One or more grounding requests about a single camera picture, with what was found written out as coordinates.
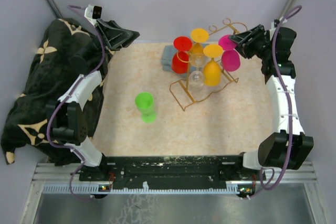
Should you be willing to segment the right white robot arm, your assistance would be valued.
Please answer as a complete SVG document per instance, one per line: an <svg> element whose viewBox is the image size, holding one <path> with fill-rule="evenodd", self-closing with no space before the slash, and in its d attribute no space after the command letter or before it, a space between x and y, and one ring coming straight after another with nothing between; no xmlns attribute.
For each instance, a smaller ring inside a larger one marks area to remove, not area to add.
<svg viewBox="0 0 336 224"><path fill-rule="evenodd" d="M273 114L273 133L258 150L242 154L242 162L234 167L235 175L242 180L253 174L253 169L263 167L298 170L313 148L313 138L301 126L296 106L296 71L289 60L291 47L297 33L287 27L265 30L263 25L244 33L230 35L238 53L245 59L257 56L262 60L261 71L265 77Z"/></svg>

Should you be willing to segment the green plastic wine glass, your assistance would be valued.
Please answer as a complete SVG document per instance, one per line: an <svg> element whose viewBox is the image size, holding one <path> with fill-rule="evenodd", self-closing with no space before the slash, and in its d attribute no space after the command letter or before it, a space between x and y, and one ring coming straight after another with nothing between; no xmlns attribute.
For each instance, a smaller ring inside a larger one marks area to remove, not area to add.
<svg viewBox="0 0 336 224"><path fill-rule="evenodd" d="M135 105L141 113L141 119L144 123L153 123L155 121L154 97L151 93L139 93L135 98Z"/></svg>

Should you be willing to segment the clear glass wine glass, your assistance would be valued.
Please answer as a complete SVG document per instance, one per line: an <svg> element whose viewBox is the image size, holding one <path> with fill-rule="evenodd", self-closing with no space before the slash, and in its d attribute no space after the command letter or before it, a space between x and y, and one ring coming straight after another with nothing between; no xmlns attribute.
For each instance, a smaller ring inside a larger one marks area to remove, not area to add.
<svg viewBox="0 0 336 224"><path fill-rule="evenodd" d="M200 92L204 86L204 74L202 73L202 68L206 64L205 55L203 53L194 53L190 55L190 65L195 68L189 74L188 78L188 89L192 93Z"/></svg>

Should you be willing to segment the pink plastic wine glass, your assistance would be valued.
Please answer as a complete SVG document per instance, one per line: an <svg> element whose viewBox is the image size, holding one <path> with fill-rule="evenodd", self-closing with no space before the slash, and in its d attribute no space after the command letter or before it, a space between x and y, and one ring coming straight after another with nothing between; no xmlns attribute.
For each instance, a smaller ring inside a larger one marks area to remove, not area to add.
<svg viewBox="0 0 336 224"><path fill-rule="evenodd" d="M218 45L222 47L222 66L227 72L236 71L240 67L240 56L235 50L236 44L229 39L229 35L221 37Z"/></svg>

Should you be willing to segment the orange plastic wine glass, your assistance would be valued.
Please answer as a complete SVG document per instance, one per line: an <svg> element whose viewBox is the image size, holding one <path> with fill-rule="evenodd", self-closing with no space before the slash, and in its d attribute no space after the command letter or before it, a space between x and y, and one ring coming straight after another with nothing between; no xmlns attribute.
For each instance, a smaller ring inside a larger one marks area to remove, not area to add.
<svg viewBox="0 0 336 224"><path fill-rule="evenodd" d="M195 28L190 33L191 40L194 42L190 53L191 54L202 54L203 46L202 43L207 42L209 38L209 33L203 28Z"/></svg>

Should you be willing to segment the red plastic wine glass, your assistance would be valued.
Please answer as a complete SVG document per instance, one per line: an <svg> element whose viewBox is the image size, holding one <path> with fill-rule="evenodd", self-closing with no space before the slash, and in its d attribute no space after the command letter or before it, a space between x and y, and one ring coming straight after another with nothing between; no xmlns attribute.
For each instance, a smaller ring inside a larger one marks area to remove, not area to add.
<svg viewBox="0 0 336 224"><path fill-rule="evenodd" d="M179 36L174 39L173 46L177 50L172 59L171 68L177 74L184 74L188 70L189 56L188 52L192 47L192 41L185 36Z"/></svg>

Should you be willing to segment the yellow plastic wine glass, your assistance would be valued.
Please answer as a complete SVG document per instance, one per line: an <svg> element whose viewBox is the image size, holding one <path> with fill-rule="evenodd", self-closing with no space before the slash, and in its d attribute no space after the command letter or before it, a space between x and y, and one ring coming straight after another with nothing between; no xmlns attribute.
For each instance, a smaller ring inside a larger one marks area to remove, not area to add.
<svg viewBox="0 0 336 224"><path fill-rule="evenodd" d="M203 49L203 54L210 58L210 61L204 66L203 74L205 77L204 83L207 86L216 86L221 81L221 67L215 61L215 58L221 56L223 53L223 49L220 45L211 44L207 45Z"/></svg>

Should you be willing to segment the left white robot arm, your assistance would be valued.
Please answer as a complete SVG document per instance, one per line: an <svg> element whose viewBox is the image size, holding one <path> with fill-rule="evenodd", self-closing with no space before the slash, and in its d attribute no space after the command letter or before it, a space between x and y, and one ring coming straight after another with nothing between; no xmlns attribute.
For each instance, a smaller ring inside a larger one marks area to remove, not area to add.
<svg viewBox="0 0 336 224"><path fill-rule="evenodd" d="M109 51L130 46L139 32L121 28L115 21L94 22L96 36L70 57L77 79L56 101L46 105L47 141L54 148L66 148L74 153L83 166L91 167L90 173L98 180L108 177L109 167L102 163L103 154L88 137L88 124L83 109L89 96L107 74Z"/></svg>

